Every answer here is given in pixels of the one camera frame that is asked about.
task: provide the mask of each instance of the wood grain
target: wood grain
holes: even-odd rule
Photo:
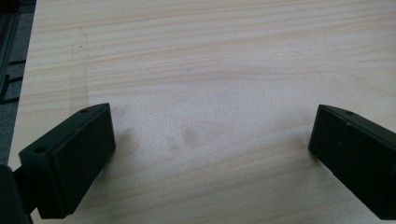
[[[38,0],[9,165],[109,102],[117,152],[35,223],[380,223],[307,144],[319,104],[396,131],[396,2]]]

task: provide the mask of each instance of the light wood surface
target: light wood surface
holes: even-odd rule
[[[117,151],[35,223],[382,223],[307,150],[319,104],[396,131],[396,1],[38,0],[9,165],[111,104]]]

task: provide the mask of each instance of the gray floor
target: gray floor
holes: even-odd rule
[[[21,14],[9,59],[10,62],[26,59],[33,17],[34,13]],[[7,70],[11,78],[21,77],[23,76],[23,72],[24,64],[9,66]],[[13,83],[8,88],[7,98],[19,96],[20,92],[21,83]],[[17,110],[18,103],[0,105],[0,164],[7,164],[8,161]]]

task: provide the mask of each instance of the wooden table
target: wooden table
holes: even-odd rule
[[[396,1],[38,0],[9,165],[111,104],[117,151],[35,223],[380,223],[307,150],[319,104],[396,131]]]

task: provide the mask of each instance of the screw hole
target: screw hole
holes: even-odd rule
[[[38,148],[35,149],[35,153],[42,153],[42,152],[45,152],[45,151],[46,151],[46,149],[44,147],[38,147]]]

